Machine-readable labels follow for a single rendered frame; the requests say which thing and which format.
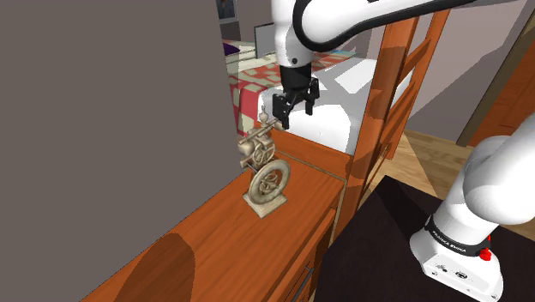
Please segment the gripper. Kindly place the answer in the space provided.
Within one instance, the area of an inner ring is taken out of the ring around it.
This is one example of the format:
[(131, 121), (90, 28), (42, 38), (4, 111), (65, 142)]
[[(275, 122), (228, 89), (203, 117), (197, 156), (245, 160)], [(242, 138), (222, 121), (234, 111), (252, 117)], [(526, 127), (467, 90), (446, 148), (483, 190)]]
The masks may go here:
[(311, 116), (313, 106), (320, 96), (319, 81), (311, 75), (312, 64), (307, 63), (300, 67), (286, 67), (280, 65), (280, 78), (283, 87), (282, 94), (274, 94), (272, 97), (272, 114), (277, 118), (284, 130), (290, 128), (289, 115), (294, 106), (302, 101), (302, 96), (297, 92), (306, 92), (305, 112)]

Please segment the beige spinning wheel figure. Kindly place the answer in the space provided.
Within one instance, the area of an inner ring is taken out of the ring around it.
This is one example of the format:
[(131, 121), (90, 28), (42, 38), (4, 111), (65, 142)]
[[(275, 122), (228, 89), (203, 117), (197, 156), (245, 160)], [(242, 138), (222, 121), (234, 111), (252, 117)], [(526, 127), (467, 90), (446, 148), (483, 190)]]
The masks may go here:
[(259, 118), (261, 126), (239, 140), (237, 148), (242, 155), (240, 166), (252, 172), (243, 199), (263, 219), (287, 201), (283, 190), (289, 181), (291, 167), (287, 161), (275, 158), (276, 146), (269, 136), (273, 128), (282, 126), (281, 122), (277, 118), (268, 119), (265, 106), (261, 107)]

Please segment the orange wooden chest of drawers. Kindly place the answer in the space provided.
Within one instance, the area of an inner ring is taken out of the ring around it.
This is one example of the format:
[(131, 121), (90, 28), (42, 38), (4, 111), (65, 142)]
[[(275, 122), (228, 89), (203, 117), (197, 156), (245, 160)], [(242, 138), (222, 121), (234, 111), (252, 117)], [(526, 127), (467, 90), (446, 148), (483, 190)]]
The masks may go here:
[(352, 158), (274, 131), (286, 203), (259, 217), (245, 171), (81, 302), (305, 302), (316, 288)]

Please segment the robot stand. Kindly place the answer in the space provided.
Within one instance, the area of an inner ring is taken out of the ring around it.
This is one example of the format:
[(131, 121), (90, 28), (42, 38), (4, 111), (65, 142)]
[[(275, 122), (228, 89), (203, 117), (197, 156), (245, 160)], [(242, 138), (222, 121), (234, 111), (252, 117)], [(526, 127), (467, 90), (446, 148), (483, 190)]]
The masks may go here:
[[(426, 276), (410, 250), (440, 203), (384, 177), (323, 256), (314, 302), (477, 302)], [(499, 302), (535, 302), (535, 241), (499, 226), (491, 249), (504, 280)]]

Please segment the orange wooden door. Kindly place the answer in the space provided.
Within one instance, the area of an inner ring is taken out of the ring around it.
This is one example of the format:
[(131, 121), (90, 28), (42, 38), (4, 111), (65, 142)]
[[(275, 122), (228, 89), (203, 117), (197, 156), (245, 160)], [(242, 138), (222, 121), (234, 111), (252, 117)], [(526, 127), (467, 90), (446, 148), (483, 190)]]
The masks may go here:
[(535, 10), (478, 103), (456, 144), (474, 147), (490, 136), (511, 135), (535, 112)]

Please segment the wall picture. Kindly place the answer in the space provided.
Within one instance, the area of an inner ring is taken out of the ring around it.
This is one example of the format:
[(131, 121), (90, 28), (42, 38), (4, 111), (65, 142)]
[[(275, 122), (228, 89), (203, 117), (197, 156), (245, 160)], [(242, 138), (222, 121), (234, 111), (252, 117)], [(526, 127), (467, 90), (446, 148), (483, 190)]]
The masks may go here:
[(216, 0), (216, 7), (220, 24), (237, 21), (236, 0)]

